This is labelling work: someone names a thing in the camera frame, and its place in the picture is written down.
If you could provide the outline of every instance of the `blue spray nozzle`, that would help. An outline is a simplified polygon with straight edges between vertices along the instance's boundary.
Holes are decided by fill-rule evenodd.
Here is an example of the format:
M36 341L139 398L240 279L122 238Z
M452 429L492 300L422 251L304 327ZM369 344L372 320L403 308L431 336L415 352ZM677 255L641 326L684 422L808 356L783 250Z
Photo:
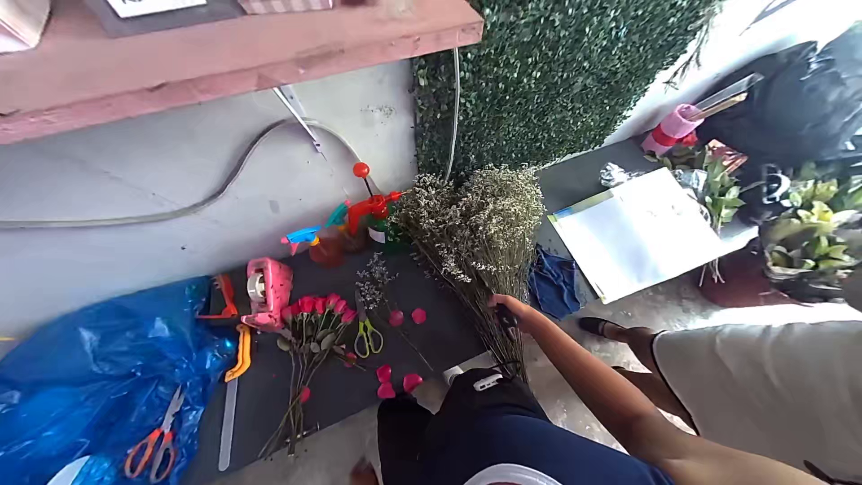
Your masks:
M321 229L321 226L316 225L313 227L307 227L305 229L295 230L288 234L285 237L281 238L282 244L290 245L290 255L294 255L297 253L297 248L300 243L311 243L314 245L314 242L317 241L317 231Z

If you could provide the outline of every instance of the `white cable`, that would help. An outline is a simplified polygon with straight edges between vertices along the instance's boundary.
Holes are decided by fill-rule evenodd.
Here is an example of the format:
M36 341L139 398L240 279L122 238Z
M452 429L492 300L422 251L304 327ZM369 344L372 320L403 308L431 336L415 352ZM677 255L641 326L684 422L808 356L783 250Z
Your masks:
M303 118L306 124L309 126L313 126L315 128L322 129L323 131L328 132L330 135L334 136L338 139L339 142L344 144L345 148L353 155L356 161L362 161L359 158L359 154L356 153L356 149L353 148L343 136L338 134L334 129L329 128L329 126L311 118ZM242 156L237 160L234 168L231 169L228 177L222 182L218 189L212 192L209 196L204 198L203 200L196 202L192 205L187 205L186 207L182 207L180 209L176 209L174 211L167 212L158 212L155 214L146 214L144 216L128 216L128 217L111 217L107 219L82 219L82 220L44 220L44 221L2 221L0 220L0 230L4 229L56 229L56 228L73 228L73 227L100 227L100 226L111 226L111 225L124 225L124 224L143 224L143 223L155 223L159 221L167 221L170 219L175 219L177 217L188 216L195 212L201 211L204 208L214 204L216 200L221 198L225 192L228 191L231 185L239 178L242 169L246 166L248 159L254 153L254 150L262 143L269 134L275 129L285 126L291 123L299 124L294 119L284 119L278 122L275 122L269 126L267 126L263 131L261 131L257 136L254 137L251 143L248 144L246 151L243 152Z
M452 174L452 163L455 161L455 142L458 140L458 108L461 104L461 56L457 47L452 49L452 56L455 58L455 112L452 120L452 144L449 145L449 165L446 166L446 176L443 177L443 182L448 182L449 175Z

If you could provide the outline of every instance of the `pink wooden shelf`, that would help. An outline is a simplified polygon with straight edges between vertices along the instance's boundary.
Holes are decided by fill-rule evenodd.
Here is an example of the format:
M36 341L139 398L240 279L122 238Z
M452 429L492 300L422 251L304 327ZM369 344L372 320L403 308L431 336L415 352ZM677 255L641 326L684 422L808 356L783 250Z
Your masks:
M370 3L110 39L83 0L54 0L41 44L0 55L0 144L482 39L465 0Z

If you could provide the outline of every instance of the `white wall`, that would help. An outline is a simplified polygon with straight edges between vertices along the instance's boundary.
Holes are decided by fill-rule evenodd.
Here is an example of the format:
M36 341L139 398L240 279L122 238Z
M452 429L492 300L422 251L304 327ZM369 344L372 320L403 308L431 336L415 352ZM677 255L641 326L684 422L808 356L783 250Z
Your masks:
M655 128L678 104L697 100L717 80L761 55L804 41L819 41L822 46L862 19L860 0L796 0L746 29L770 3L780 2L726 0L715 19L709 41L701 51L702 67L691 69L678 91L663 84L676 66L660 72L644 97L628 113L628 119L605 144ZM677 65L687 57L687 54L683 56Z
M416 172L408 61L295 85L307 116L356 147L384 191ZM175 209L215 190L258 132L290 113L271 91L0 146L0 219L96 218ZM82 305L263 255L365 188L321 134L273 133L227 196L189 217L96 229L0 230L0 337Z

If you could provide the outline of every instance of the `red ribbon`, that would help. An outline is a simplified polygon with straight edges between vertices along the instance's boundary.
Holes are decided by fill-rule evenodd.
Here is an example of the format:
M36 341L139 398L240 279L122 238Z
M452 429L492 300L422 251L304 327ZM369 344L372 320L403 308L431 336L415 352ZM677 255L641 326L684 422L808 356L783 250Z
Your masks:
M655 127L651 136L662 147L672 147L677 144L678 138L674 138L661 130L661 125Z

